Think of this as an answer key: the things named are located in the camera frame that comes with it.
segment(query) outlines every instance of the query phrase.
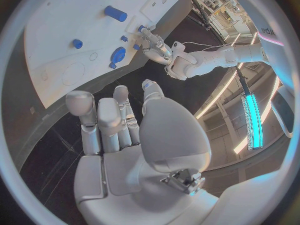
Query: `black floor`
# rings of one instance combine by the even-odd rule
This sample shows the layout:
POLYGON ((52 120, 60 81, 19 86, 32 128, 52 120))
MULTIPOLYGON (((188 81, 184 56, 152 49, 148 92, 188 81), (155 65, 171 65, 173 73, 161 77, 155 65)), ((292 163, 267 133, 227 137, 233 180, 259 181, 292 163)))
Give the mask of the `black floor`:
MULTIPOLYGON (((168 45, 174 41, 196 42, 219 45, 210 31, 206 31, 190 19, 184 19, 165 40, 168 45)), ((202 50, 203 46, 186 44, 186 52, 202 50)), ((142 120, 143 90, 145 79, 156 81, 166 97, 186 107, 194 114, 211 95, 226 72, 225 68, 215 68, 209 74, 196 76, 186 81, 166 75, 164 66, 153 61, 107 85, 94 94, 96 103, 101 98, 112 97, 117 85, 126 85, 129 100, 135 116, 142 120)), ((86 224, 78 211, 73 192, 75 171, 83 156, 81 127, 79 119, 70 113, 63 116, 36 144, 20 172, 22 178, 36 197, 56 216, 70 225, 86 224)), ((29 224, 24 220, 8 224, 29 224)))

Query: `white robotic arm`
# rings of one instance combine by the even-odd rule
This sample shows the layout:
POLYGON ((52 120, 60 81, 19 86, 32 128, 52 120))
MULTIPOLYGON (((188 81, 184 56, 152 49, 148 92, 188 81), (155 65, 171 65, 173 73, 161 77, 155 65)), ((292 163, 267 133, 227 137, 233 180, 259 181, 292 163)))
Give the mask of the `white robotic arm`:
POLYGON ((234 67, 242 62, 264 62, 269 64, 260 43, 251 45, 224 45, 217 51, 184 52, 186 46, 176 41, 172 48, 161 37, 142 28, 143 53, 151 60, 166 65, 168 75, 186 80, 196 75, 207 74, 215 67, 234 67))

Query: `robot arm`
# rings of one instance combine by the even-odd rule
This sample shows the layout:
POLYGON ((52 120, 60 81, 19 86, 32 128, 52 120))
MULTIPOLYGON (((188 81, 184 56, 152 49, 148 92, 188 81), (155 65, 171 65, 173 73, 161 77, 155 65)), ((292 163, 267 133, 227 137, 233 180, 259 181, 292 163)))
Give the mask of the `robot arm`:
POLYGON ((260 43, 251 45, 224 45, 216 51, 184 52, 186 46, 176 41, 172 48, 163 39, 147 28, 143 33, 143 53, 151 60, 166 65, 168 75, 186 80, 196 75, 207 74, 215 67, 234 67, 243 62, 264 62, 269 64, 260 43))

